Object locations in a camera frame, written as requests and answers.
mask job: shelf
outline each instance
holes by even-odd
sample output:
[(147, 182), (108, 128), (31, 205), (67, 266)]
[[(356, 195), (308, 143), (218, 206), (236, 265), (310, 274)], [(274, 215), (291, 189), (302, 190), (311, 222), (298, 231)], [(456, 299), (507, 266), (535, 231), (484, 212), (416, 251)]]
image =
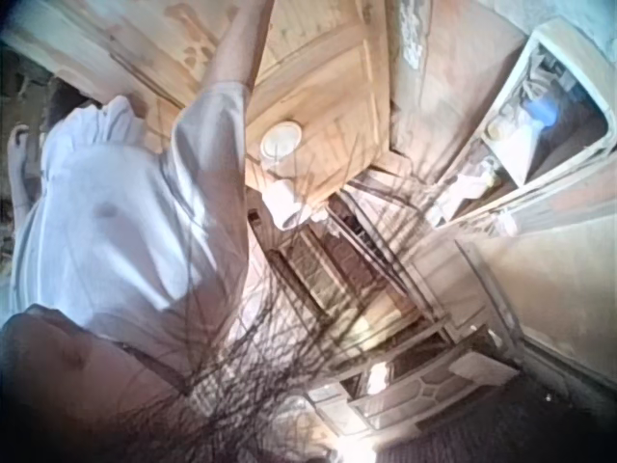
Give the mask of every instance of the shelf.
[[(606, 85), (614, 79), (614, 69), (576, 29), (556, 19), (531, 35), (501, 92), (440, 183), (450, 182), (483, 150), (489, 150), (499, 159), (496, 143), (486, 135), (487, 126), (504, 106), (521, 105), (523, 100), (517, 98), (529, 72), (529, 60), (537, 50), (545, 54), (540, 67), (558, 77), (546, 94), (557, 104), (556, 123), (540, 132), (531, 162), (523, 160), (525, 175), (513, 172), (514, 181), (510, 174), (500, 174), (501, 184), (478, 200), (466, 200), (454, 217), (438, 229), (505, 207), (534, 190), (550, 188), (553, 182), (575, 172), (591, 157), (610, 152), (617, 143), (616, 109)], [(512, 169), (512, 164), (505, 164)]]

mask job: ceiling light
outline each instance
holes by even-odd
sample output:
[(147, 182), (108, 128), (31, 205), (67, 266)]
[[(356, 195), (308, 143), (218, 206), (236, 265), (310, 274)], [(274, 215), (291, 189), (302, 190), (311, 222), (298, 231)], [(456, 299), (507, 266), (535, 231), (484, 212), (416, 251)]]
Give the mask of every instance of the ceiling light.
[(375, 463), (377, 453), (368, 443), (349, 437), (342, 437), (336, 444), (337, 462)]
[(277, 123), (261, 139), (261, 158), (270, 165), (281, 162), (302, 142), (302, 127), (292, 121)]
[(374, 365), (368, 373), (368, 383), (366, 385), (366, 393), (376, 395), (383, 391), (388, 386), (388, 365), (386, 362)]

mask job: wooden beam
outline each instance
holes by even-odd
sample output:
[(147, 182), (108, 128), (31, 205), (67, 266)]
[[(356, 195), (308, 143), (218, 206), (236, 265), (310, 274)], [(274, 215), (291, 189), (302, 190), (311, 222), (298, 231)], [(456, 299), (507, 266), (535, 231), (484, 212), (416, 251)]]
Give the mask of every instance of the wooden beam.
[(343, 294), (348, 296), (354, 304), (357, 304), (359, 309), (364, 308), (364, 304), (362, 304), (359, 300), (356, 295), (356, 291), (347, 279), (347, 276), (340, 269), (330, 253), (324, 249), (321, 241), (319, 241), (319, 238), (315, 235), (313, 230), (311, 230), (310, 227), (302, 227), (299, 235), (306, 243), (313, 256), (317, 259), (324, 270), (326, 270), (330, 278), (332, 278), (335, 285), (338, 286)]
[(253, 122), (273, 104), (292, 92), (299, 81), (346, 51), (356, 48), (366, 35), (360, 22), (341, 26), (307, 47), (300, 48), (277, 66), (277, 70), (255, 87), (248, 108), (247, 123)]
[(410, 158), (392, 151), (383, 152), (381, 156), (373, 159), (371, 166), (401, 178), (409, 178), (414, 172), (414, 165)]
[(340, 232), (340, 234), (351, 244), (363, 258), (368, 261), (375, 270), (377, 270), (382, 277), (389, 281), (389, 283), (394, 287), (396, 292), (398, 292), (402, 296), (409, 297), (409, 292), (403, 285), (403, 283), (399, 280), (399, 278), (392, 274), (390, 269), (387, 268), (384, 263), (375, 256), (375, 253), (368, 247), (366, 244), (347, 226), (347, 224), (336, 215), (329, 207), (327, 208), (330, 213), (330, 218), (332, 220), (332, 224), (335, 228)]
[(335, 381), (343, 381), (347, 378), (355, 376), (356, 374), (360, 374), (369, 370), (374, 365), (380, 364), (382, 362), (390, 362), (396, 356), (402, 354), (406, 350), (411, 349), (415, 345), (418, 345), (425, 340), (428, 340), (431, 336), (438, 334), (448, 321), (449, 316), (445, 316), (441, 320), (428, 324), (428, 326), (422, 326), (422, 328), (419, 329), (415, 334), (411, 335), (406, 340), (403, 340), (396, 346), (392, 347), (388, 352), (382, 352), (379, 348), (377, 348), (376, 352), (368, 351), (364, 354), (366, 360), (363, 361), (361, 364), (352, 366), (348, 369), (335, 371), (329, 377), (321, 378), (315, 381), (315, 383), (312, 384), (309, 389), (319, 388)]
[(368, 220), (368, 217), (366, 217), (366, 214), (364, 214), (362, 209), (357, 205), (356, 201), (349, 193), (345, 191), (341, 191), (339, 197), (345, 202), (345, 204), (347, 204), (351, 212), (360, 222), (360, 225), (373, 240), (379, 251), (386, 257), (389, 264), (392, 266), (394, 273), (398, 275), (402, 283), (405, 285), (405, 288), (409, 292), (418, 309), (427, 319), (434, 320), (435, 316), (433, 315), (431, 307), (427, 304), (426, 299), (424, 299), (424, 296), (418, 289), (416, 282), (412, 280), (409, 273), (407, 273), (407, 270), (398, 259), (398, 256), (389, 248), (388, 243), (375, 230), (374, 226), (371, 224), (370, 220)]
[(317, 320), (330, 318), (328, 313), (312, 297), (310, 291), (302, 283), (280, 251), (270, 250), (266, 256), (272, 268), (281, 277), (282, 283), (307, 307)]

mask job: white shirt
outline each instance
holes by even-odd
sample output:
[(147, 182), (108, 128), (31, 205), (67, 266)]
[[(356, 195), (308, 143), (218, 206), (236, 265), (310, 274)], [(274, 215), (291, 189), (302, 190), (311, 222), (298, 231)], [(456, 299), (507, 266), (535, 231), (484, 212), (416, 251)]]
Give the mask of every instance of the white shirt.
[(216, 85), (181, 113), (163, 155), (143, 148), (124, 97), (54, 127), (15, 244), (12, 312), (58, 309), (180, 372), (212, 352), (246, 278), (247, 101), (242, 85)]

